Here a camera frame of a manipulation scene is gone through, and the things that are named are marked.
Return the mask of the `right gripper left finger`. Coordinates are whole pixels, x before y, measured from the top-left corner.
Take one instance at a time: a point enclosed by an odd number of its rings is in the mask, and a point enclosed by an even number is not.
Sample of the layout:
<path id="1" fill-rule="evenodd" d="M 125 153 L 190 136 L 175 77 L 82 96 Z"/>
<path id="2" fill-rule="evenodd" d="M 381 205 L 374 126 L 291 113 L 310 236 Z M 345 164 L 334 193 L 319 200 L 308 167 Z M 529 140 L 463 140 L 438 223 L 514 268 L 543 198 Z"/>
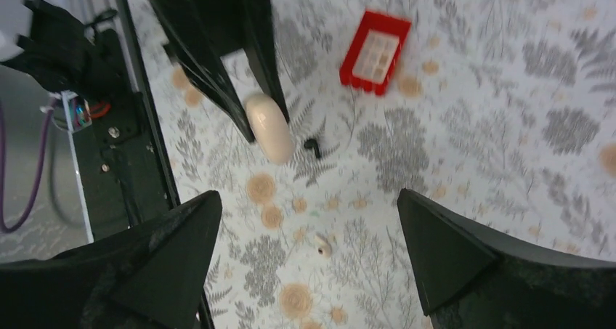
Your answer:
<path id="1" fill-rule="evenodd" d="M 47 260 L 1 266 L 3 328 L 212 328 L 204 285 L 222 200 L 168 213 Z"/>

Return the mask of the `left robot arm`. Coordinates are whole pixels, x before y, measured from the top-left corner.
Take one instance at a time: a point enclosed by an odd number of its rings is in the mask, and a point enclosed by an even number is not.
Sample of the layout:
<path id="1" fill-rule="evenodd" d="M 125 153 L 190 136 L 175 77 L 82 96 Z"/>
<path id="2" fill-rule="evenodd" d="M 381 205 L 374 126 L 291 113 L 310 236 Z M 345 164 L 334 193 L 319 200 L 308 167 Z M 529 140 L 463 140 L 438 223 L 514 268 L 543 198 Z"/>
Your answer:
<path id="1" fill-rule="evenodd" d="M 262 142 L 254 98 L 241 102 L 222 63 L 243 50 L 270 103 L 271 127 L 284 130 L 289 114 L 277 71 L 271 0 L 149 0 L 188 81 L 232 119 L 248 142 Z M 93 40 L 86 24 L 44 0 L 19 0 L 26 33 L 12 35 L 16 52 L 3 66 L 32 76 L 50 92 L 72 91 L 90 102 L 127 93 L 126 76 L 102 35 Z"/>

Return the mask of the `beige earbud charging case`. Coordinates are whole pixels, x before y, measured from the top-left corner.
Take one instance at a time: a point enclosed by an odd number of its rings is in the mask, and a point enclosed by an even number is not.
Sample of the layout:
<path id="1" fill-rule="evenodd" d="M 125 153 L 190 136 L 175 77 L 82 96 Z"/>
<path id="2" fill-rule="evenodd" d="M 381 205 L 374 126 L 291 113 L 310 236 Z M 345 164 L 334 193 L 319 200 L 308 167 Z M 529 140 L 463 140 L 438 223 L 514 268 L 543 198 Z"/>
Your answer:
<path id="1" fill-rule="evenodd" d="M 292 158 L 295 144 L 282 110 L 266 94 L 255 93 L 245 101 L 245 112 L 255 140 L 265 157 L 284 165 Z"/>

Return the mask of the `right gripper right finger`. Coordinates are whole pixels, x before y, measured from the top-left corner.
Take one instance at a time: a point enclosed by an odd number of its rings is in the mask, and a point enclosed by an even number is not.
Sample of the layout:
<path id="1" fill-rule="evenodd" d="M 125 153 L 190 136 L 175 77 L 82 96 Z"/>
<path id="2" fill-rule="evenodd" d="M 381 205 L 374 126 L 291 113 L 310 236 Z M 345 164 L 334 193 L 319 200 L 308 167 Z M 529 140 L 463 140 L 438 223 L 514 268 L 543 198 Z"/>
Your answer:
<path id="1" fill-rule="evenodd" d="M 525 242 L 408 189 L 397 199 L 435 328 L 613 328 L 615 264 Z"/>

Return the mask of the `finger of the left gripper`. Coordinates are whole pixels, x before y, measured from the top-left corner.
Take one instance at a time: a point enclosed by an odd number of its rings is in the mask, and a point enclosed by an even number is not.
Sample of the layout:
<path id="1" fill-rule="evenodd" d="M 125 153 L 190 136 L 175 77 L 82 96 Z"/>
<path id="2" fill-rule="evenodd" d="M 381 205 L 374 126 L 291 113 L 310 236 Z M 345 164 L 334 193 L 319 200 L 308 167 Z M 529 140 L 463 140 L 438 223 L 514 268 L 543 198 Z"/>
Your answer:
<path id="1" fill-rule="evenodd" d="M 241 0 L 244 14 L 244 51 L 262 91 L 277 103 L 290 121 L 277 70 L 271 0 Z"/>
<path id="2" fill-rule="evenodd" d="M 190 83 L 230 117 L 247 142 L 255 142 L 246 112 L 194 0 L 149 1 Z"/>

